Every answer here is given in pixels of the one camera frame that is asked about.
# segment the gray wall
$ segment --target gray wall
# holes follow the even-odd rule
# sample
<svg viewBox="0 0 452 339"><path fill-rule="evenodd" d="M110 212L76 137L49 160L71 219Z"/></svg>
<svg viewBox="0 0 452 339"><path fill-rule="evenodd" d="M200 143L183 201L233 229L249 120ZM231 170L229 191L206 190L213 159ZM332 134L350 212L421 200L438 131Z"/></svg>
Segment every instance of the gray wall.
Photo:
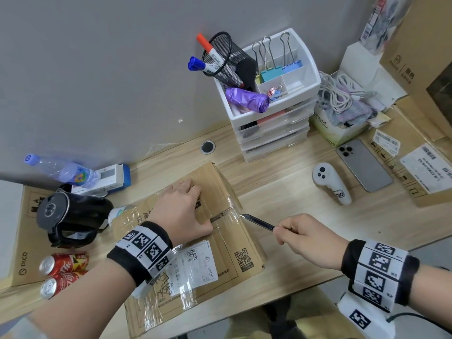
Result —
<svg viewBox="0 0 452 339"><path fill-rule="evenodd" d="M27 153L101 168L218 126L212 80L187 70L202 55L198 32L245 46L292 27L332 71L372 2L1 0L0 179L48 184L22 163Z"/></svg>

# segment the smartphone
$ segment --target smartphone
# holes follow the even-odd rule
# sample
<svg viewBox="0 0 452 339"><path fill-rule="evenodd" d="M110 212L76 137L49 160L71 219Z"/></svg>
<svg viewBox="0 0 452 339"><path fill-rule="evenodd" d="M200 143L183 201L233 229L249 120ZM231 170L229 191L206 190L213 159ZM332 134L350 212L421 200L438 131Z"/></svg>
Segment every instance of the smartphone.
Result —
<svg viewBox="0 0 452 339"><path fill-rule="evenodd" d="M374 193L393 183L392 177L359 139L339 146L336 152L367 192Z"/></svg>

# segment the black electric kettle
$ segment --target black electric kettle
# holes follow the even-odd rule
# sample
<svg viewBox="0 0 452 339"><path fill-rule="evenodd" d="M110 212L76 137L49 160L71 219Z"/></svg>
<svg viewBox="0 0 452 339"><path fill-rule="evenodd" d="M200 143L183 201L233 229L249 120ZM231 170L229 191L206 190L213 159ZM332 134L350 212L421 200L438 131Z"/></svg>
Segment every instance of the black electric kettle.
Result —
<svg viewBox="0 0 452 339"><path fill-rule="evenodd" d="M37 209L36 222L46 230L52 247L62 249L88 245L108 226L113 204L105 198L66 193L59 189Z"/></svg>

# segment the purple trash bag roll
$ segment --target purple trash bag roll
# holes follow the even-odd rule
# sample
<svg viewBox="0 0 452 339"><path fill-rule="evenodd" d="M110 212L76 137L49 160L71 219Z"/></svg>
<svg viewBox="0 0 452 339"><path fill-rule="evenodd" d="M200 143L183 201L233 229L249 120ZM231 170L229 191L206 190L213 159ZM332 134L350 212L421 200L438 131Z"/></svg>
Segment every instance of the purple trash bag roll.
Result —
<svg viewBox="0 0 452 339"><path fill-rule="evenodd" d="M249 92L240 88L228 88L225 94L229 102L246 107L256 113L265 112L270 104L268 95Z"/></svg>

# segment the hand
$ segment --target hand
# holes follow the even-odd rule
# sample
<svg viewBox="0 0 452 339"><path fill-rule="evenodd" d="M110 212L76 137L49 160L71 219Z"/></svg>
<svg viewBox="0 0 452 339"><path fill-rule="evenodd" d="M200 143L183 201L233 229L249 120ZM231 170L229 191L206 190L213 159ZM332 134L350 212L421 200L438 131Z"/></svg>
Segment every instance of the hand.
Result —
<svg viewBox="0 0 452 339"><path fill-rule="evenodd" d="M288 217L273 229L273 234L278 244L287 243L293 252L318 267L340 270L348 240L313 216L299 214Z"/></svg>
<svg viewBox="0 0 452 339"><path fill-rule="evenodd" d="M211 234L210 220L202 225L195 219L195 205L201 193L200 186L192 186L187 179L166 187L164 194L155 203L148 220L163 227L173 246Z"/></svg>

